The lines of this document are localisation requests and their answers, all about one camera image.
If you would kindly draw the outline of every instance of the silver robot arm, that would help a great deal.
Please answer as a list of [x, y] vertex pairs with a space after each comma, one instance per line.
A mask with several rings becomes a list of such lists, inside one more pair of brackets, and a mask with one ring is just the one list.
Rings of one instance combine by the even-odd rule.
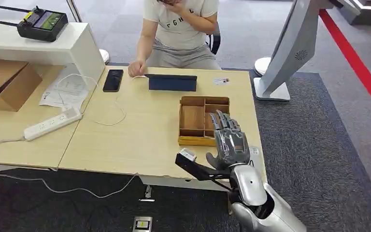
[[217, 113], [220, 124], [214, 114], [211, 118], [218, 155], [214, 158], [207, 153], [206, 158], [216, 170], [230, 170], [229, 200], [237, 220], [249, 232], [305, 232], [305, 225], [288, 203], [248, 165], [248, 142], [238, 122], [221, 111]]
[[238, 193], [230, 197], [231, 209], [248, 232], [306, 231], [288, 203], [270, 185], [262, 183], [254, 167], [235, 166], [230, 180], [235, 185], [232, 191], [238, 189]]

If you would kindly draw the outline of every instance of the gray carpet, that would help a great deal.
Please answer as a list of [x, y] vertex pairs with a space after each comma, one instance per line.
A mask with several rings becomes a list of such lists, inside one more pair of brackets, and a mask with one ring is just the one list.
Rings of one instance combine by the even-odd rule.
[[[292, 101], [256, 100], [269, 183], [309, 232], [371, 232], [371, 182], [318, 74], [287, 83]], [[119, 189], [128, 176], [60, 170], [8, 170], [43, 177], [55, 189]], [[41, 183], [0, 178], [0, 232], [131, 231], [135, 216], [154, 217], [158, 232], [236, 232], [222, 192], [154, 187], [141, 203], [136, 179], [124, 192], [95, 199], [83, 192], [54, 194]]]
[[309, 231], [371, 231], [371, 182], [320, 76], [287, 85], [292, 101], [255, 101], [269, 184]]

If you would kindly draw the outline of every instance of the robotic finger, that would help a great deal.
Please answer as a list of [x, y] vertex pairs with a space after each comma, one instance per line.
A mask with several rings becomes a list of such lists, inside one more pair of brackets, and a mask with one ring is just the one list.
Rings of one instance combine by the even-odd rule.
[[224, 114], [224, 117], [227, 120], [227, 123], [228, 123], [229, 127], [231, 128], [231, 130], [235, 130], [236, 129], [235, 128], [235, 124], [232, 121], [232, 119], [229, 117], [229, 115], [228, 114]]
[[241, 131], [241, 127], [240, 127], [240, 125], [238, 124], [238, 122], [237, 122], [236, 120], [234, 120], [234, 119], [231, 119], [231, 120], [232, 120], [232, 122], [234, 123], [235, 129], [236, 129], [237, 131]]
[[219, 116], [219, 118], [220, 118], [220, 121], [221, 121], [221, 124], [222, 124], [223, 128], [224, 128], [224, 129], [225, 129], [225, 128], [229, 128], [229, 124], [228, 124], [228, 122], [227, 122], [227, 119], [226, 119], [225, 116], [224, 116], [224, 113], [221, 112], [220, 110], [216, 110], [216, 111], [217, 111], [217, 114], [218, 114], [218, 116]]
[[215, 117], [215, 114], [213, 114], [213, 113], [210, 113], [210, 117], [211, 117], [211, 121], [213, 122], [213, 124], [214, 124], [214, 130], [220, 130], [221, 129], [221, 127], [220, 127], [220, 124], [218, 124], [218, 122], [217, 122], [217, 118]]

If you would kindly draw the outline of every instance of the red stripe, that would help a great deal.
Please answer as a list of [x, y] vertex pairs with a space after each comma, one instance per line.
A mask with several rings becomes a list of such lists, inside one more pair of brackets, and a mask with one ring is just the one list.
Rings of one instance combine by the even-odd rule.
[[371, 95], [371, 72], [362, 62], [360, 57], [357, 55], [356, 51], [353, 49], [348, 40], [342, 34], [341, 30], [339, 30], [338, 26], [335, 24], [335, 22], [327, 13], [327, 11], [320, 10], [319, 16], [321, 16], [321, 19], [325, 23], [330, 34], [332, 35], [333, 40], [335, 40], [339, 49], [342, 51], [343, 55], [351, 65], [352, 69], [359, 77], [359, 80], [362, 82], [368, 93]]

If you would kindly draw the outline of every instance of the white power strip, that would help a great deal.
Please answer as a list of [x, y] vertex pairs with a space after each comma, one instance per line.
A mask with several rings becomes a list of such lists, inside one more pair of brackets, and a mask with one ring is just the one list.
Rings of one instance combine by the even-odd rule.
[[80, 119], [82, 119], [82, 113], [79, 109], [73, 107], [58, 116], [26, 128], [23, 134], [26, 140], [31, 141]]

